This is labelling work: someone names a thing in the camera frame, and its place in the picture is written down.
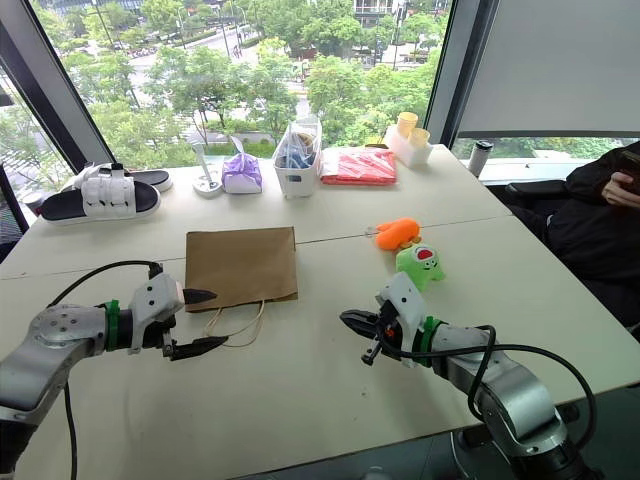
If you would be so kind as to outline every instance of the brown paper bag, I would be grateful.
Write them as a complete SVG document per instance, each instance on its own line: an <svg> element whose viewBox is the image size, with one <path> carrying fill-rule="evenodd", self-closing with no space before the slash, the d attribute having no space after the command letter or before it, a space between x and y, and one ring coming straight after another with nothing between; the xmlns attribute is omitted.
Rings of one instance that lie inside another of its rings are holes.
<svg viewBox="0 0 640 480"><path fill-rule="evenodd" d="M187 233L185 283L218 294L187 312L297 298L293 227Z"/></svg>

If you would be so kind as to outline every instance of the person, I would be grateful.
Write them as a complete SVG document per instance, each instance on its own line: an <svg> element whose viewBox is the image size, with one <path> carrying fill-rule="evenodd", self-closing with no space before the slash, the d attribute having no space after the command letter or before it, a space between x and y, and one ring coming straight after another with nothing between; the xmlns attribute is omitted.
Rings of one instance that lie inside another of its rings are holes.
<svg viewBox="0 0 640 480"><path fill-rule="evenodd" d="M510 208L640 340L640 195L616 167L625 150L640 154L640 142L574 170L571 199L552 216Z"/></svg>

